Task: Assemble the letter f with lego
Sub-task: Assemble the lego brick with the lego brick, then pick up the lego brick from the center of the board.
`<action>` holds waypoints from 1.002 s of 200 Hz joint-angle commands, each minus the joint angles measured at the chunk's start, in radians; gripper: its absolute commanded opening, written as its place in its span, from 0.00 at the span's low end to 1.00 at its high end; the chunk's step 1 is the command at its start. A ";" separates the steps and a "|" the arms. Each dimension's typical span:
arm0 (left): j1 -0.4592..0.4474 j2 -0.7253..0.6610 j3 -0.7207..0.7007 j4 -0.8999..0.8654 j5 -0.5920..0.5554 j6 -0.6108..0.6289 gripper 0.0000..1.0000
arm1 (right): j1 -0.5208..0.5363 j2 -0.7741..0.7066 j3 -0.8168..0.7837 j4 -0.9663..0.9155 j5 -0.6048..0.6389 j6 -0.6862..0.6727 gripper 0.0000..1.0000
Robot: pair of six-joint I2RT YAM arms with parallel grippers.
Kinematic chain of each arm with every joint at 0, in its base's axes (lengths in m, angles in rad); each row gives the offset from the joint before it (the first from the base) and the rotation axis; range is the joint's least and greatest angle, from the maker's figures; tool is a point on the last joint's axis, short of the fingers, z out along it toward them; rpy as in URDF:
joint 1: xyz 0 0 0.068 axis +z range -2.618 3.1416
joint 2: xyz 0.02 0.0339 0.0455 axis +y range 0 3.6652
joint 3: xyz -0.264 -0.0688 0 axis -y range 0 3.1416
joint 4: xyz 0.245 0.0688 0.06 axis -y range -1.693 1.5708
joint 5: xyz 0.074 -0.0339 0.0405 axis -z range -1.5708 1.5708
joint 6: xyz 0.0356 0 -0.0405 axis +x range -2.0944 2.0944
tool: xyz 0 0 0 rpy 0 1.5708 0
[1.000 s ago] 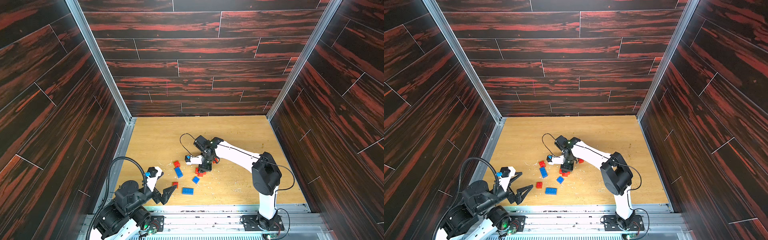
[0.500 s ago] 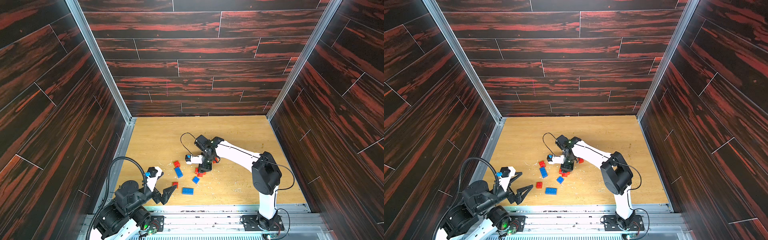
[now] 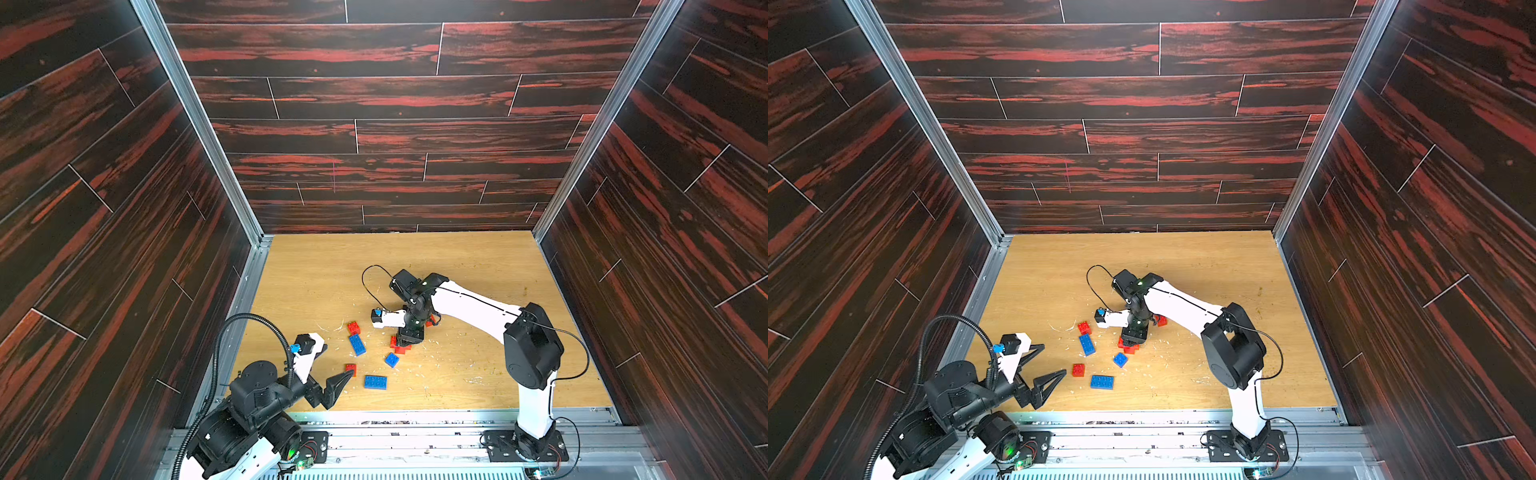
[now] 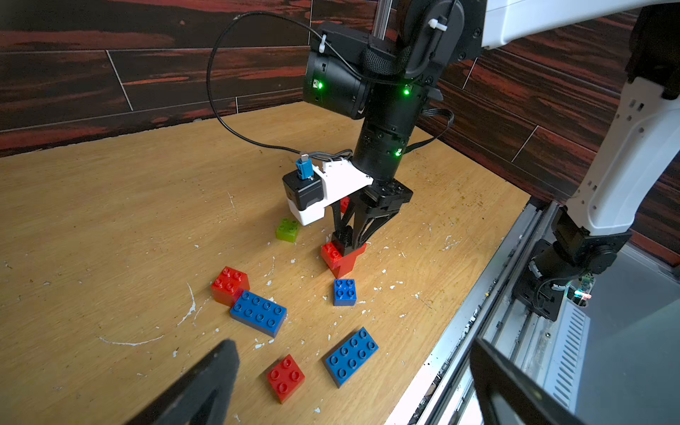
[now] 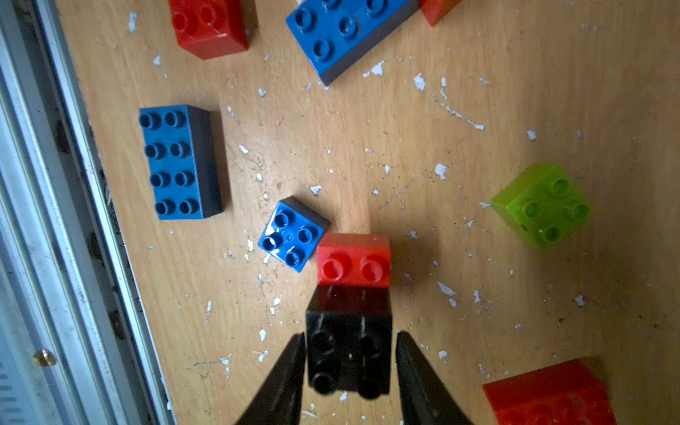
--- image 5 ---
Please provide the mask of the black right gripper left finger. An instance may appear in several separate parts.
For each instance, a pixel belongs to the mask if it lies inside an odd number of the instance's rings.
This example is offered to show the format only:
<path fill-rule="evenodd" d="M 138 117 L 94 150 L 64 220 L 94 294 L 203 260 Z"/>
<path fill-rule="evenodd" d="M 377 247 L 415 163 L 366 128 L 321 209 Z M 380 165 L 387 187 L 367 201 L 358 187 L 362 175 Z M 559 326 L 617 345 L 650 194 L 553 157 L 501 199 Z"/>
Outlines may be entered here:
<path fill-rule="evenodd" d="M 306 366 L 305 334 L 294 335 L 237 424 L 288 424 L 300 421 Z"/>

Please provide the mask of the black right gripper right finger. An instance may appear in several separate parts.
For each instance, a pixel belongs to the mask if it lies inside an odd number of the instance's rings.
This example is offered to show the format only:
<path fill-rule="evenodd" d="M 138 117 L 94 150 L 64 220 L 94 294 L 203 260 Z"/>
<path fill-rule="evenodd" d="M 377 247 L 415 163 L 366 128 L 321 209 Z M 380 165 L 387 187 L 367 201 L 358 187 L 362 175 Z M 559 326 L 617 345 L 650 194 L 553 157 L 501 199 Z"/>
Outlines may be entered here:
<path fill-rule="evenodd" d="M 472 424 L 408 332 L 398 333 L 396 361 L 406 425 Z"/>

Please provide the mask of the black small lego brick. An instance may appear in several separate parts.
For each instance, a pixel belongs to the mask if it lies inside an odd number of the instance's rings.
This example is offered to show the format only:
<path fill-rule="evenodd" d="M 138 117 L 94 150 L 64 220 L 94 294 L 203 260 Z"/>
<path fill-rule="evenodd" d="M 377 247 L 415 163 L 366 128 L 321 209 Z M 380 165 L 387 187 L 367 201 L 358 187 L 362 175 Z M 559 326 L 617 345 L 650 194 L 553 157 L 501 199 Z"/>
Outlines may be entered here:
<path fill-rule="evenodd" d="M 309 384 L 329 396 L 354 391 L 374 400 L 390 392 L 390 290 L 319 285 L 306 309 Z"/>

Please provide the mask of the long red lego brick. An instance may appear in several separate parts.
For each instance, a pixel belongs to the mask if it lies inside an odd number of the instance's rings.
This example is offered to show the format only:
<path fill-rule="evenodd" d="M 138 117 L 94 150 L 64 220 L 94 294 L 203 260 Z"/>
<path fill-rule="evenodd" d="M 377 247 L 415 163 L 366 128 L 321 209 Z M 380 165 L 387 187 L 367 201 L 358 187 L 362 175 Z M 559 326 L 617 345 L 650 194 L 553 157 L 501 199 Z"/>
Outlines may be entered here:
<path fill-rule="evenodd" d="M 616 425 L 604 384 L 574 359 L 483 386 L 500 424 Z"/>
<path fill-rule="evenodd" d="M 327 233 L 317 246 L 317 283 L 370 288 L 391 286 L 387 235 Z"/>

